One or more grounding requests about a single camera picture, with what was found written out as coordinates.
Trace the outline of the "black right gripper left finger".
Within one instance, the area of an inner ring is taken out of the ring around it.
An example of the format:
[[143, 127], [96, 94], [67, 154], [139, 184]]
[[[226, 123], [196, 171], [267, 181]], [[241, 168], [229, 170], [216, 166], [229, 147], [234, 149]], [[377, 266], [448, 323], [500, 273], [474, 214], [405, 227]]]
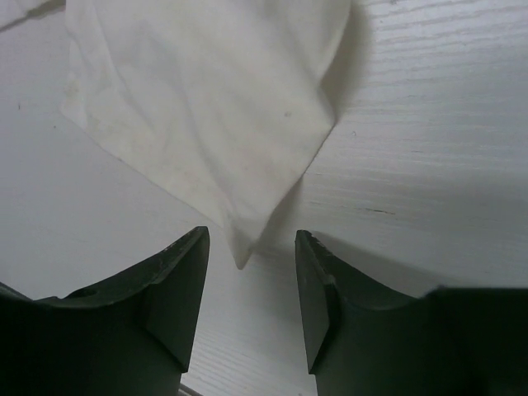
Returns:
[[175, 395], [189, 369], [210, 253], [205, 226], [63, 297], [1, 288], [4, 395]]

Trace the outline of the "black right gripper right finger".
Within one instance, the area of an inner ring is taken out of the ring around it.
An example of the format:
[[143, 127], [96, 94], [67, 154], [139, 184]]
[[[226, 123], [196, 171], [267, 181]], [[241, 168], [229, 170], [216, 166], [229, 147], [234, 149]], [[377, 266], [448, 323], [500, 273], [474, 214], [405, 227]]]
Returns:
[[295, 236], [309, 373], [320, 395], [524, 395], [527, 292], [440, 287], [414, 298]]

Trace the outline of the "white t-shirt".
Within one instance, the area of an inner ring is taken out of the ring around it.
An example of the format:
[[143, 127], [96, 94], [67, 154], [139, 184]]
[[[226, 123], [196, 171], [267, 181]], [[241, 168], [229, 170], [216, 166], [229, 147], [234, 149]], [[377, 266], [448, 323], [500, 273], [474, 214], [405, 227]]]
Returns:
[[244, 268], [337, 121], [349, 1], [64, 1], [59, 110], [224, 232]]

